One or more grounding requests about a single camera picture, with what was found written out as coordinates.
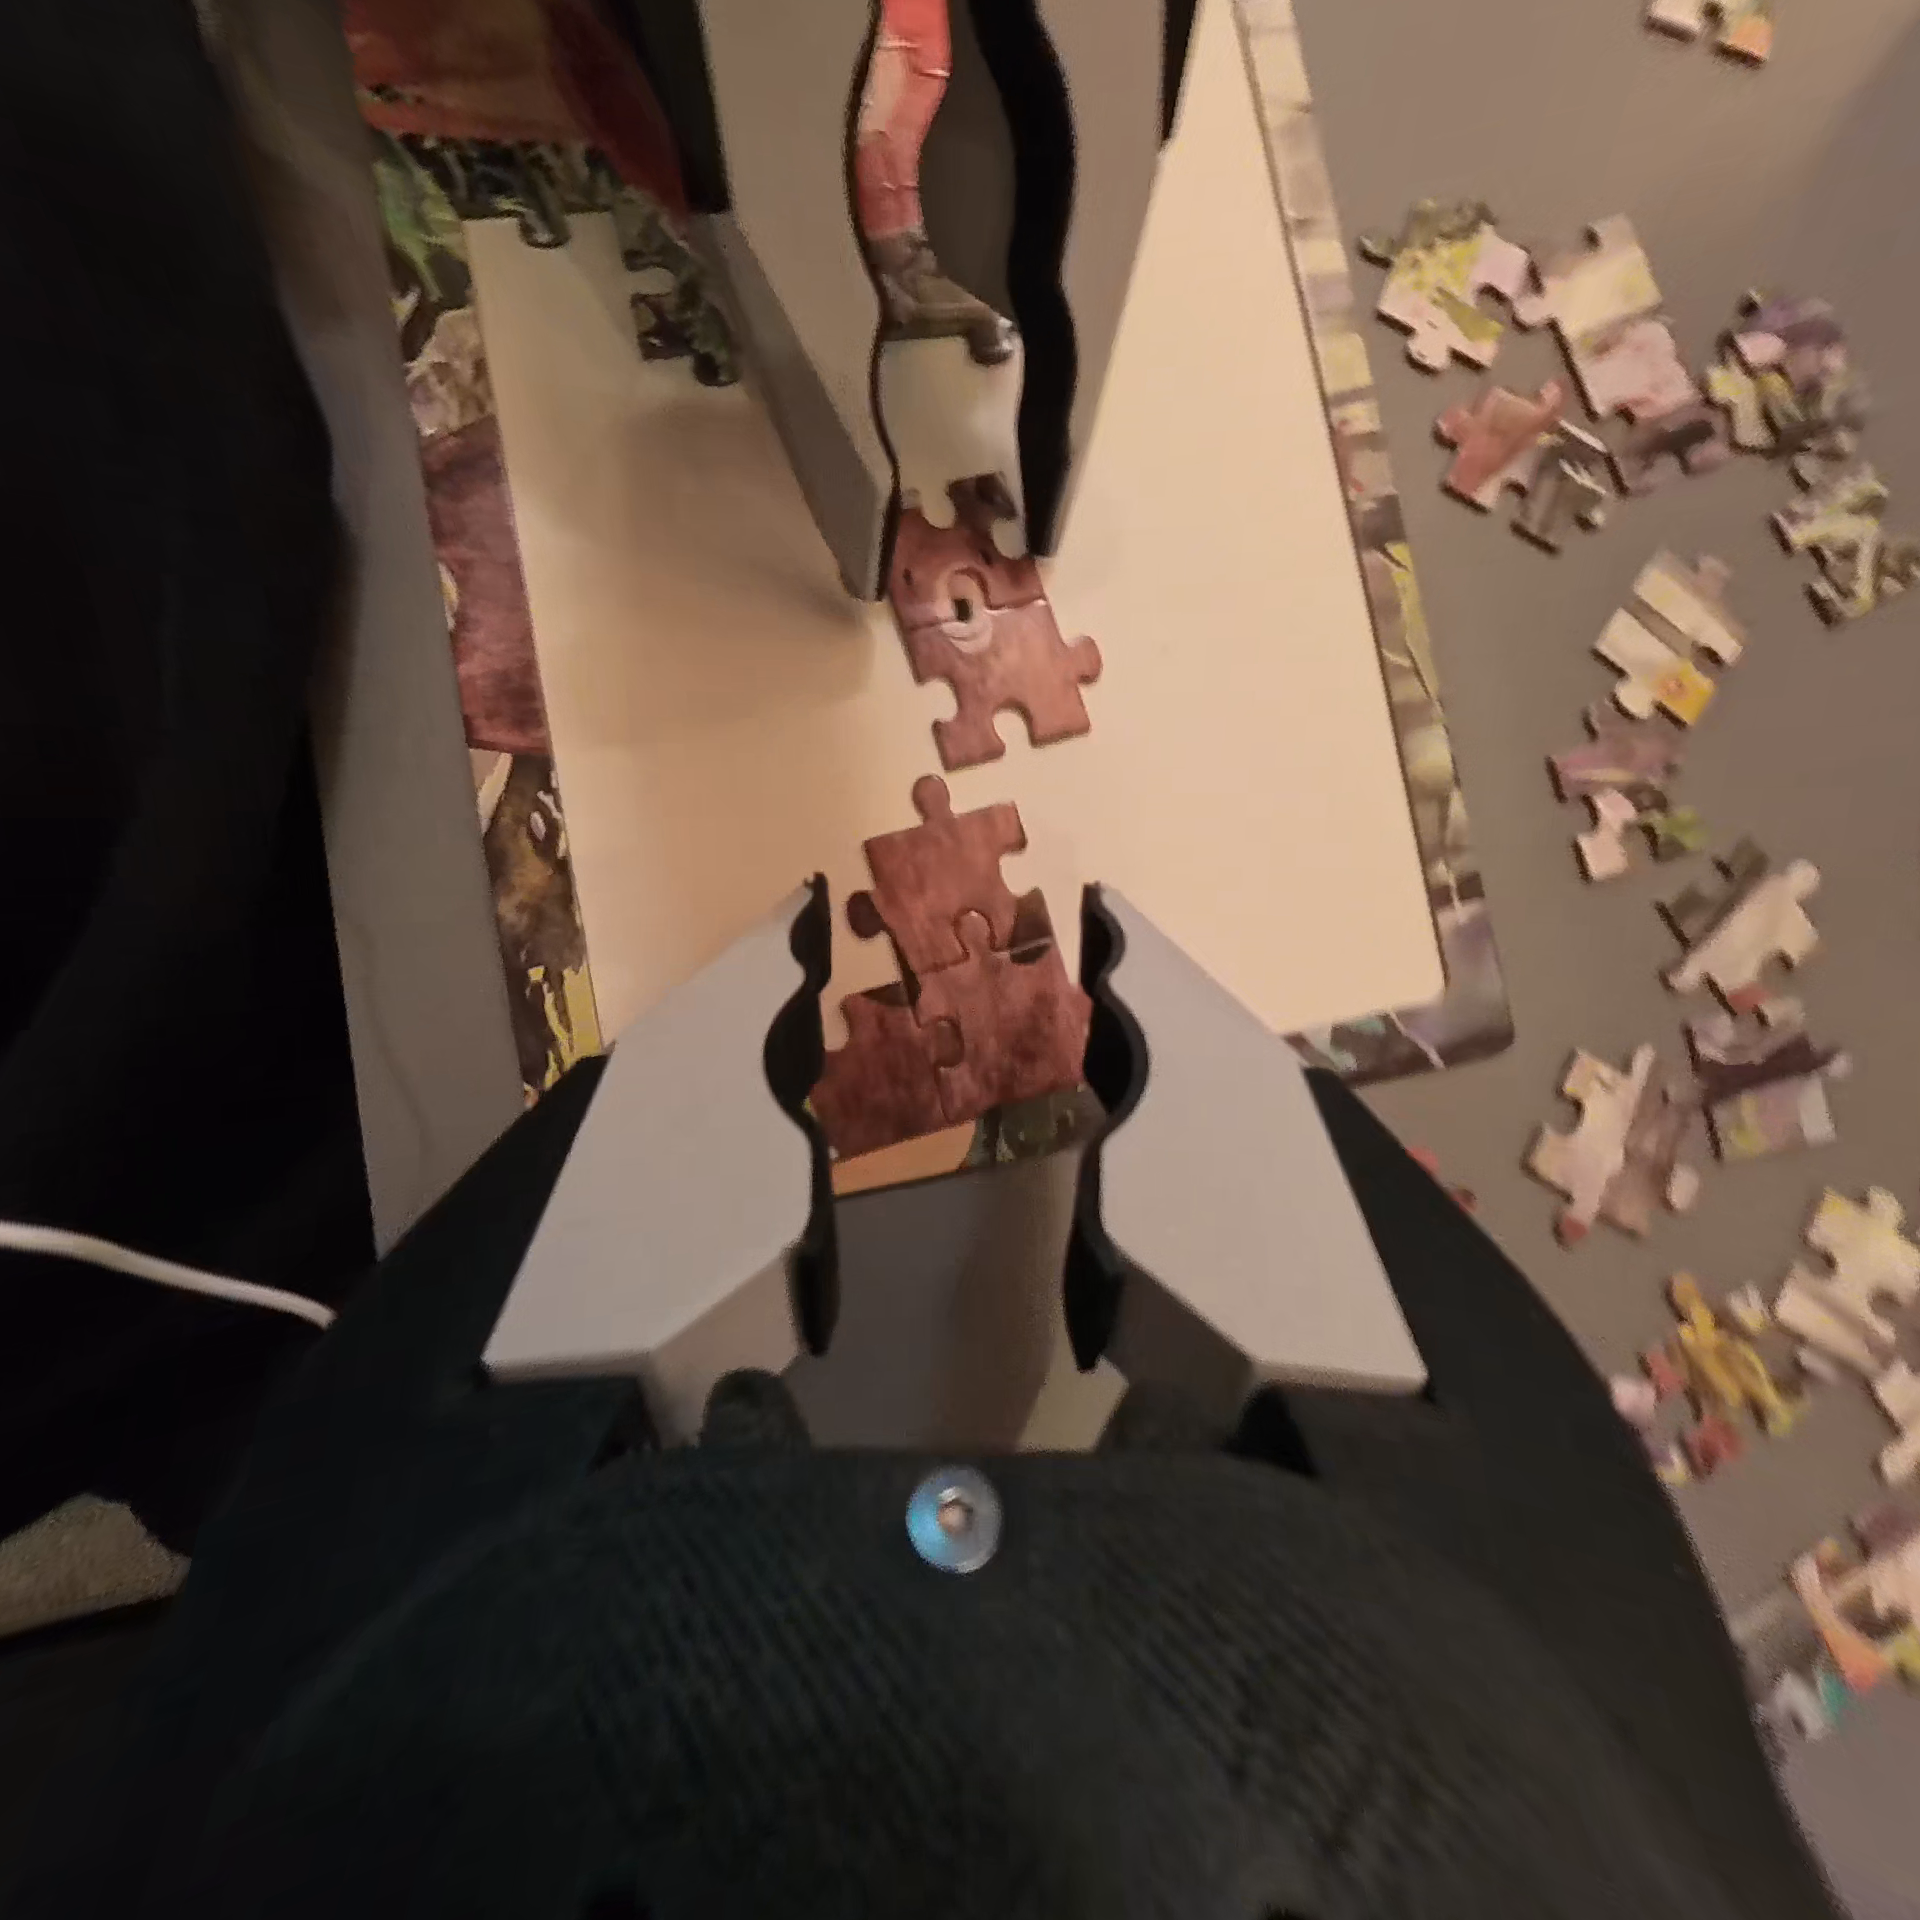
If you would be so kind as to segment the brown and green puzzle piece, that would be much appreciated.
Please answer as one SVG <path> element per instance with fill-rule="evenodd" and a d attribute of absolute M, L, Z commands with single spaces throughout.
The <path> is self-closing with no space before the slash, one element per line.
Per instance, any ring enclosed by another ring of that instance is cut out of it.
<path fill-rule="evenodd" d="M 948 1125 L 942 1077 L 962 1066 L 948 1017 L 919 1021 L 904 982 L 844 1000 L 848 1039 L 824 1054 L 811 1110 L 837 1160 L 855 1160 Z"/>

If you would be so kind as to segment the assembled grey puzzle section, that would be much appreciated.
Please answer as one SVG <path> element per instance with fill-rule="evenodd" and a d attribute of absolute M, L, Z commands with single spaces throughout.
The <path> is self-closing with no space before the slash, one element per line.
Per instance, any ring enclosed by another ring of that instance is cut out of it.
<path fill-rule="evenodd" d="M 884 309 L 884 341 L 959 339 L 978 366 L 1013 354 L 1017 328 L 951 278 L 919 230 L 884 238 L 873 248 Z"/>

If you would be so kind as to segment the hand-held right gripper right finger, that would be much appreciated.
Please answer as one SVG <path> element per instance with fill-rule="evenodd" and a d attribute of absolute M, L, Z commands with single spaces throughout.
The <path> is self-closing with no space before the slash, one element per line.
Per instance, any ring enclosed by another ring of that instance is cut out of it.
<path fill-rule="evenodd" d="M 1080 901 L 1097 1123 L 1066 1242 L 1078 1371 L 1185 1398 L 1410 1398 L 1428 1368 L 1293 1048 L 1125 895 Z"/>

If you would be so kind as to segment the assembled lion puzzle section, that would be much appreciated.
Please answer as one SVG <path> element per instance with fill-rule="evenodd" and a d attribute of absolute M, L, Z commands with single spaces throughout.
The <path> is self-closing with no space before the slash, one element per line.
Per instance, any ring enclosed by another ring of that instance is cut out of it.
<path fill-rule="evenodd" d="M 679 4 L 365 3 L 344 15 L 382 129 L 585 143 L 624 185 L 694 215 L 679 143 Z M 852 146 L 856 230 L 873 273 L 884 238 L 919 230 L 932 242 L 919 175 L 951 71 L 947 4 L 880 7 Z"/>

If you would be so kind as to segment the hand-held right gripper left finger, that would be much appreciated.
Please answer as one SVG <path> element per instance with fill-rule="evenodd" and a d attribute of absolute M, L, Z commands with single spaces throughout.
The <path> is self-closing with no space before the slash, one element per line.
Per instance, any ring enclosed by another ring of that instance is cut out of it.
<path fill-rule="evenodd" d="M 826 878 L 812 876 L 606 1055 L 491 1335 L 497 1383 L 714 1385 L 836 1335 Z"/>

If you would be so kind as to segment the printed frame puzzle tray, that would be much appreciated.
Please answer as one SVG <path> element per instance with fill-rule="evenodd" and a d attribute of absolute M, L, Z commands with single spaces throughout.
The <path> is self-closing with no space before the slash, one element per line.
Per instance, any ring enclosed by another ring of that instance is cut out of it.
<path fill-rule="evenodd" d="M 1012 320 L 1012 143 L 970 4 L 922 158 L 941 266 Z M 996 535 L 1039 564 L 1066 637 L 1090 637 L 1090 733 L 939 761 L 945 686 L 910 673 L 887 599 L 848 596 L 812 522 L 708 254 L 708 219 L 624 185 L 585 143 L 372 137 L 379 216 L 421 445 L 429 538 L 491 834 L 525 828 L 567 901 L 509 944 L 533 1002 L 580 1039 L 535 1048 L 529 1087 L 609 1044 L 776 895 L 826 878 L 826 1051 L 844 1000 L 901 982 L 856 938 L 864 841 L 1017 804 L 1009 891 L 1043 891 L 1078 980 L 1085 883 L 1125 889 L 1308 1064 L 1384 1082 L 1513 1039 L 1494 931 L 1428 650 L 1395 476 L 1361 473 L 1372 373 L 1311 309 L 1298 193 L 1324 185 L 1260 92 L 1289 56 L 1277 4 L 1198 4 L 1092 442 L 1057 553 L 1025 550 L 1021 346 L 978 366 L 959 339 L 884 341 L 877 407 L 896 524 L 999 476 Z M 855 1160 L 839 1191 L 1039 1158 L 1080 1092 L 996 1109 Z"/>

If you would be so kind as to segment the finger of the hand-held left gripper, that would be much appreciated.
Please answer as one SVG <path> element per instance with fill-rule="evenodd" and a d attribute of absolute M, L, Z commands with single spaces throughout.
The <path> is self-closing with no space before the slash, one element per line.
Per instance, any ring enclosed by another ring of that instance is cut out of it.
<path fill-rule="evenodd" d="M 898 466 L 880 420 L 881 301 L 852 146 L 877 42 L 869 3 L 702 3 L 728 206 L 708 254 L 803 502 L 856 601 L 892 557 Z"/>
<path fill-rule="evenodd" d="M 1195 3 L 971 3 L 1012 143 L 1006 292 L 1021 346 L 1025 550 L 1053 557 L 1115 352 Z"/>

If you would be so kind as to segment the joined bear face puzzle pieces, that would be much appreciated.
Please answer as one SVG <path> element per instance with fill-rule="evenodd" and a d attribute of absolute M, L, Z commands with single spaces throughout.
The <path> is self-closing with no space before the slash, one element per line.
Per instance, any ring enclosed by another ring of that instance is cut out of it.
<path fill-rule="evenodd" d="M 996 535 L 1015 515 L 994 473 L 947 488 L 951 518 L 932 522 L 910 500 L 901 509 L 887 575 L 887 604 L 919 686 L 952 693 L 951 716 L 932 724 L 939 761 L 962 774 L 1006 757 L 999 721 L 1015 715 L 1035 748 L 1090 733 L 1086 686 L 1102 673 L 1090 637 L 1066 637 L 1039 564 L 1001 552 Z"/>

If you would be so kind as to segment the person in black jacket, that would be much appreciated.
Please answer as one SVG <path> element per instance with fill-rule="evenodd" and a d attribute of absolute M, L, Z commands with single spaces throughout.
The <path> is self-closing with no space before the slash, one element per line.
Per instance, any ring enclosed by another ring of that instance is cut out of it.
<path fill-rule="evenodd" d="M 5 1222 L 333 1309 L 331 442 L 192 4 L 5 4 Z"/>

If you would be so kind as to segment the scattered loose puzzle pieces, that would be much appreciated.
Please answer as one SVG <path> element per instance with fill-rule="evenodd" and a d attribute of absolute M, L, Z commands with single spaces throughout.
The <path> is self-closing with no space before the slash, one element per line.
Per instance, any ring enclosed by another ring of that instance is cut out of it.
<path fill-rule="evenodd" d="M 1916 4 L 1317 4 L 1513 1039 L 1395 1094 L 1616 1383 L 1775 1749 L 1916 1737 Z"/>

